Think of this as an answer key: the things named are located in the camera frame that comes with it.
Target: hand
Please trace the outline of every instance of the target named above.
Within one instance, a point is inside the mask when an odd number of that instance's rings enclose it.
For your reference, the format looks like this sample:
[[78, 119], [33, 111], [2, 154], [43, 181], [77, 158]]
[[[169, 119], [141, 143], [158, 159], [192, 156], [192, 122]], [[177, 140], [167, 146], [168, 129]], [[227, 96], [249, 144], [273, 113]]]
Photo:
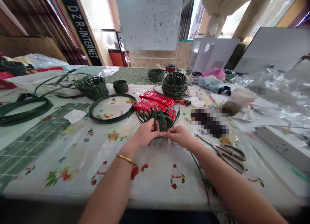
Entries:
[[192, 146], [197, 141], [184, 126], [172, 127], [167, 132], [163, 132], [163, 134], [165, 138], [178, 143], [188, 151], [191, 151]]
[[[156, 122], [156, 129], [159, 129], [158, 122]], [[154, 138], [164, 136], [160, 131], [154, 131], [154, 118], [148, 122], [143, 123], [131, 137], [139, 147], [148, 145]]]

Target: scissors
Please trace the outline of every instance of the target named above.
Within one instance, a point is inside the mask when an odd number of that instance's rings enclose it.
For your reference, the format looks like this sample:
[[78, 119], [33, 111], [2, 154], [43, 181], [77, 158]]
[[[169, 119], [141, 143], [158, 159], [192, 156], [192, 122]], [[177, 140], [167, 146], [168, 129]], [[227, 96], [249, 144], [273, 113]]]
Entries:
[[213, 147], [216, 150], [217, 155], [222, 160], [224, 160], [227, 164], [229, 164], [232, 168], [234, 168], [237, 172], [242, 174], [246, 171], [245, 166], [239, 161], [237, 161], [236, 159], [234, 159], [234, 158], [237, 158], [240, 161], [246, 161], [246, 157], [243, 151], [241, 151], [240, 149], [230, 144], [218, 144], [218, 143], [212, 142], [211, 140], [207, 138], [201, 137], [198, 134], [197, 136], [200, 137], [206, 143], [208, 143], [211, 147]]

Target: small woven basket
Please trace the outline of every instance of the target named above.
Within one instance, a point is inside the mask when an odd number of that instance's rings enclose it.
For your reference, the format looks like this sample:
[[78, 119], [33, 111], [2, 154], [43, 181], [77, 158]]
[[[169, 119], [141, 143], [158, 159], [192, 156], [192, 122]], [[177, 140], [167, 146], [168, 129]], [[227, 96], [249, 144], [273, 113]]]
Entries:
[[109, 94], [106, 81], [102, 77], [91, 77], [85, 80], [79, 80], [75, 83], [75, 87], [80, 90], [87, 98], [98, 100]]
[[113, 82], [113, 88], [116, 93], [125, 93], [128, 91], [128, 84], [125, 80], [116, 80]]
[[181, 72], [169, 73], [164, 79], [161, 89], [165, 95], [183, 98], [187, 91], [186, 76]]
[[148, 70], [148, 77], [151, 82], [160, 82], [164, 78], [165, 71], [160, 68], [152, 68]]

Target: white tray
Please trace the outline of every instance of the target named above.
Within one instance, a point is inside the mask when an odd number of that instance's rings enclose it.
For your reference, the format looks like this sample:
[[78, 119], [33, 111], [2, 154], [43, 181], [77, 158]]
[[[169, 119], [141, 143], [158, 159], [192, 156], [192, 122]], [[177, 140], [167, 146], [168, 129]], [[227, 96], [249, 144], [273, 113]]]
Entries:
[[[38, 72], [34, 74], [8, 78], [8, 79], [5, 79], [5, 81], [11, 82], [15, 84], [17, 87], [33, 93], [36, 87], [42, 82], [44, 82], [45, 80], [52, 78], [54, 76], [59, 76], [59, 75], [63, 75], [66, 73], [67, 71], [52, 70], [52, 71]], [[73, 73], [68, 74], [68, 80], [79, 80], [79, 79], [82, 79], [83, 77], [85, 77], [85, 75], [73, 74]], [[60, 77], [52, 79], [48, 81], [47, 84], [56, 82], [59, 80], [59, 78]], [[42, 93], [46, 93], [46, 92], [49, 92], [55, 89], [57, 89], [57, 87], [53, 85], [41, 85], [36, 92], [37, 94], [42, 94]], [[60, 89], [56, 91], [55, 94], [62, 95], [62, 96], [76, 96], [76, 95], [81, 94], [81, 92], [75, 89], [75, 86], [72, 86], [72, 88]]]

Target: power strip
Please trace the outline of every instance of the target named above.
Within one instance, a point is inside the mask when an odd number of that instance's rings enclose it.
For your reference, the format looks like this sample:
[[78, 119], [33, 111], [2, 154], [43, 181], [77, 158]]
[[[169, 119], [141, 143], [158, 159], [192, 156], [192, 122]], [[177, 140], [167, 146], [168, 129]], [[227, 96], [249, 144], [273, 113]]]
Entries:
[[271, 126], [257, 127], [255, 133], [310, 177], [310, 147], [306, 142]]

